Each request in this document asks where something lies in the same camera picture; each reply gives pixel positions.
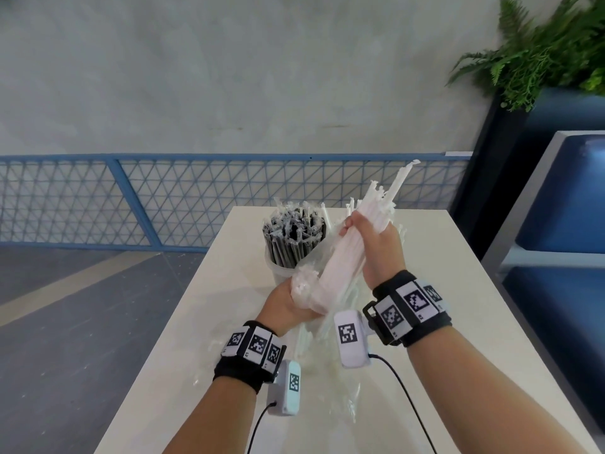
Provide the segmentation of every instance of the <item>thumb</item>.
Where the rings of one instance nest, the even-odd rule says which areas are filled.
[[[357,210],[351,214],[351,219],[353,220],[353,226],[357,228],[359,234],[361,234],[361,238],[364,240],[366,250],[374,246],[378,239],[378,233],[372,223]]]

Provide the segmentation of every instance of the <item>person's right arm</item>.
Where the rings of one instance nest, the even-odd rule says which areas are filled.
[[[405,269],[401,242],[390,224],[377,234],[354,212],[364,239],[364,278],[370,289]],[[408,348],[414,370],[463,454],[585,452],[571,435],[455,328],[444,327]]]

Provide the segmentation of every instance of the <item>table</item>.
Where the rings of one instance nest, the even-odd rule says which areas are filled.
[[[263,260],[260,227],[272,207],[234,207],[166,328],[133,383],[96,454],[159,454],[200,401],[231,331],[260,310],[274,281]],[[344,209],[330,209],[334,219]],[[557,386],[506,303],[446,211],[397,210],[407,228],[405,258],[419,278],[433,283],[450,305],[455,327],[488,359],[544,406],[590,453],[600,451]],[[406,384],[439,454],[458,450],[402,348],[370,338]],[[301,378],[301,412],[265,416],[256,453],[429,453],[419,423],[388,368],[362,370],[354,427],[329,415]],[[261,390],[255,421],[265,406]]]

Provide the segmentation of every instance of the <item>plastic-wrapped black straw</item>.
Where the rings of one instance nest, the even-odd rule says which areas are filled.
[[[298,262],[326,236],[326,222],[321,211],[307,202],[282,205],[278,200],[277,211],[265,220],[262,234],[268,254],[276,265],[294,269]]]

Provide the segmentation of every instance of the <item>qr code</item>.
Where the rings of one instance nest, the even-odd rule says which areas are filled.
[[[431,299],[435,302],[438,301],[443,301],[443,298],[441,296],[439,296],[439,293],[437,293],[437,290],[435,290],[435,288],[432,287],[432,285],[427,285],[426,287],[424,287],[424,290],[428,293],[428,295],[431,297]]]
[[[265,347],[267,347],[267,340],[265,338],[261,338],[261,336],[254,335],[252,337],[252,341],[250,341],[248,350],[256,352],[256,353],[260,353],[262,355]]]
[[[418,312],[428,306],[427,298],[419,290],[414,290],[412,293],[404,295],[404,299],[414,312]]]
[[[290,374],[290,390],[294,390],[294,392],[298,392],[300,385],[300,377],[296,374]]]
[[[382,320],[387,323],[387,326],[390,330],[395,328],[404,320],[395,306],[391,306],[386,311],[381,312],[380,316],[382,317]]]
[[[233,333],[227,342],[227,346],[238,346],[241,343],[241,340],[244,338],[244,333]]]
[[[355,341],[357,341],[355,325],[352,323],[348,323],[346,325],[339,325],[338,335],[340,336],[341,344],[354,343]]]
[[[277,347],[275,344],[271,344],[271,348],[268,351],[267,360],[269,360],[274,365],[277,365],[277,360],[279,359],[279,353],[281,349]]]

